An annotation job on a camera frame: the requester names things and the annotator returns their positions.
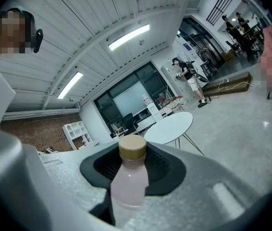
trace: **gold bottle cap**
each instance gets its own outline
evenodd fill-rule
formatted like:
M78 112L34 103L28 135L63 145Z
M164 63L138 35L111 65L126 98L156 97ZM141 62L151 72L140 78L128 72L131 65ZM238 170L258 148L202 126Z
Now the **gold bottle cap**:
M147 142L139 135L126 135L119 140L120 156L125 160L138 160L146 154Z

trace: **office chair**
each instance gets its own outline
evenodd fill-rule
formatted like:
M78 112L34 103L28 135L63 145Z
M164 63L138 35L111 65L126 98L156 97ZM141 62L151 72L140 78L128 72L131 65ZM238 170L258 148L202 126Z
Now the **office chair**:
M124 133L124 135L128 135L128 134L136 132L136 128L138 127L138 125L136 124L136 120L133 117L132 113L129 113L128 115L126 115L125 117L123 117L123 123L124 123L125 128L128 129Z
M226 41L226 44L227 45L229 45L230 47L231 47L231 49L233 50L233 52L234 52L234 54L236 55L236 54L240 54L240 52L242 52L241 50L240 50L240 46L239 45L237 45L237 44L231 44L229 41Z

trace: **pink liquid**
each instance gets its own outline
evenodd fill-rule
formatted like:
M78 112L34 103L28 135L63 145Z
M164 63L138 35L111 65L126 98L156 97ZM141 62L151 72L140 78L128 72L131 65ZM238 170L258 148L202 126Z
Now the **pink liquid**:
M138 160L122 159L122 165L111 183L111 196L126 209L136 209L145 199L149 186L148 172L144 165L146 155Z

